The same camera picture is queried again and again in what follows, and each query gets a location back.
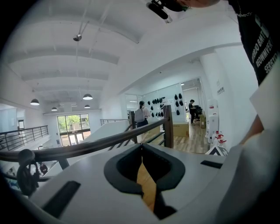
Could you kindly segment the person's shorts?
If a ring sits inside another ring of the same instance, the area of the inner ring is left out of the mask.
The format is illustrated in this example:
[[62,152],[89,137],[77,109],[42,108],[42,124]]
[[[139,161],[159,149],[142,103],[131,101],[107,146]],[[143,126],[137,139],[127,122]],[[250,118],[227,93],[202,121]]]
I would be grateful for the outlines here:
[[274,83],[262,83],[250,101],[264,130],[280,130],[280,89]]

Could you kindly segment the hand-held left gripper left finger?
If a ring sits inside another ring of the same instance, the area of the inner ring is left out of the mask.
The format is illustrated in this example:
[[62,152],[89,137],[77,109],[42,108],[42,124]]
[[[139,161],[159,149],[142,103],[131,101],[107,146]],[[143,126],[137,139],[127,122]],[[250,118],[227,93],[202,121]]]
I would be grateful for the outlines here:
[[47,224],[152,224],[137,173],[141,144],[80,159],[30,197],[29,207]]

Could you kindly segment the large glass entrance window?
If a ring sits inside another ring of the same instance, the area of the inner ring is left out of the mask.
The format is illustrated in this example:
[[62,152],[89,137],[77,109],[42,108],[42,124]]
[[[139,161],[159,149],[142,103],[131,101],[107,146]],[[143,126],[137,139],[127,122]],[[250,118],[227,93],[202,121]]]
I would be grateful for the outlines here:
[[62,146],[78,145],[91,134],[88,114],[57,117]]

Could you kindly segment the black items on wall display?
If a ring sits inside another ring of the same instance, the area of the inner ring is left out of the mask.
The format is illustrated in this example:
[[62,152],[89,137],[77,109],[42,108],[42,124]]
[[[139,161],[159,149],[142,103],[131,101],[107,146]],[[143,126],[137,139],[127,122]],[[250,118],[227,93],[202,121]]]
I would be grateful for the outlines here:
[[166,96],[152,96],[147,101],[148,108],[151,112],[151,117],[160,118],[164,117],[164,107],[167,105],[171,106],[171,112],[174,116],[177,116],[179,120],[184,120],[186,115],[186,109],[183,102],[181,93],[171,95],[171,98]]

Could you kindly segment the person's black printed t-shirt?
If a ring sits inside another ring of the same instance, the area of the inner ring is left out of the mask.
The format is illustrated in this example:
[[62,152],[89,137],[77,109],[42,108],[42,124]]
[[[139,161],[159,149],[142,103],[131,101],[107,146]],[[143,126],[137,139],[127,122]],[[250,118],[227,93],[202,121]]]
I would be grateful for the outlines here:
[[241,42],[261,84],[280,56],[280,0],[228,0]]

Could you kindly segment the dark wood and metal railing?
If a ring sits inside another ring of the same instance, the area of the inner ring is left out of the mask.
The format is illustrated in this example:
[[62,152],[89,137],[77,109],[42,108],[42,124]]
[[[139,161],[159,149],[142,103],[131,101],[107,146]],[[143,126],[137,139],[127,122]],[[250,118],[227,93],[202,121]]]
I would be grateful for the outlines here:
[[68,158],[78,157],[81,155],[96,152],[108,147],[112,147],[116,144],[122,143],[124,141],[129,141],[131,139],[136,139],[138,135],[148,132],[160,125],[165,123],[171,124],[171,106],[164,106],[165,118],[157,122],[145,125],[140,128],[135,128],[132,130],[125,131],[113,136],[101,138],[91,143],[82,143],[76,146],[58,147],[47,150],[33,150],[31,152],[31,162],[46,162],[46,161],[66,161]]

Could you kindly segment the white bottles with red caps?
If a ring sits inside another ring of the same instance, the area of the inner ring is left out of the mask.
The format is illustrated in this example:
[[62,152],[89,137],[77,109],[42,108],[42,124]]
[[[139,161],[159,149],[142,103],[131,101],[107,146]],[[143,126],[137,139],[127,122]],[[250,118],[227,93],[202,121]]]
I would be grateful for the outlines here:
[[217,149],[226,149],[226,139],[221,131],[215,131],[210,140],[210,149],[213,150],[214,148]]

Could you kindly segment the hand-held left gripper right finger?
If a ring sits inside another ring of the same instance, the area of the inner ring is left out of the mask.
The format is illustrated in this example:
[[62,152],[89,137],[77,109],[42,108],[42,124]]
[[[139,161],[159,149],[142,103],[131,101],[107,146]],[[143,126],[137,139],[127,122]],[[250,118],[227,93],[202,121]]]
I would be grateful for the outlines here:
[[143,164],[156,183],[154,210],[142,224],[214,224],[221,201],[215,180],[225,158],[144,143]]

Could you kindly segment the white water dispenser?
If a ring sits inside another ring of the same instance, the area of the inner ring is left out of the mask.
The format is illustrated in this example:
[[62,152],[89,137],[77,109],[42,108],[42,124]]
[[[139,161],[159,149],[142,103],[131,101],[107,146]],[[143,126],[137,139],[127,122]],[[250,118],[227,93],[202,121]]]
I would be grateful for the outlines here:
[[207,101],[207,130],[208,143],[212,143],[216,132],[219,131],[218,101],[214,98]]

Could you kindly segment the black office chair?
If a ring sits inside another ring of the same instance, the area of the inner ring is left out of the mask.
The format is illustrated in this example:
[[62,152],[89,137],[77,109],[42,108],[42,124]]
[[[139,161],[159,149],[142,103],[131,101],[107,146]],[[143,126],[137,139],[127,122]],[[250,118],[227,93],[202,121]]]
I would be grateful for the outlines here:
[[18,153],[19,168],[17,170],[17,183],[21,192],[30,197],[39,187],[39,169],[35,161],[35,153],[29,149]]

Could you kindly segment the person's right forearm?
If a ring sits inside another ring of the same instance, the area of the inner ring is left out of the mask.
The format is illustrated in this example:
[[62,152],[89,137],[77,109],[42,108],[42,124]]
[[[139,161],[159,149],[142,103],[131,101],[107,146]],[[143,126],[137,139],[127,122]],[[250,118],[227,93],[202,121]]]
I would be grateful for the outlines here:
[[249,129],[249,131],[247,132],[247,134],[245,135],[245,137],[241,140],[241,142],[239,144],[244,144],[250,137],[261,133],[264,130],[264,127],[262,125],[262,122],[259,118],[259,116],[257,115]]

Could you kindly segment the black balcony railing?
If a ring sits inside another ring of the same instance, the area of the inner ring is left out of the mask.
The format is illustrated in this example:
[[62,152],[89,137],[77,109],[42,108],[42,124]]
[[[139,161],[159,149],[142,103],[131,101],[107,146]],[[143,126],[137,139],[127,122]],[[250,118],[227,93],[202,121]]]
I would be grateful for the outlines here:
[[38,126],[0,133],[0,151],[14,151],[49,134],[48,126]]

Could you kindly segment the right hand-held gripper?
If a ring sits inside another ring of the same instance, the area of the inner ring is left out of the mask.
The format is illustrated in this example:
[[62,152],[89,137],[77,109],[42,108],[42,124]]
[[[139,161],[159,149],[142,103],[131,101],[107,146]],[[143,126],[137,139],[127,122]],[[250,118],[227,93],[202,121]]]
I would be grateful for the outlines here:
[[261,224],[277,193],[280,174],[280,128],[265,130],[228,155],[213,179],[205,224]]

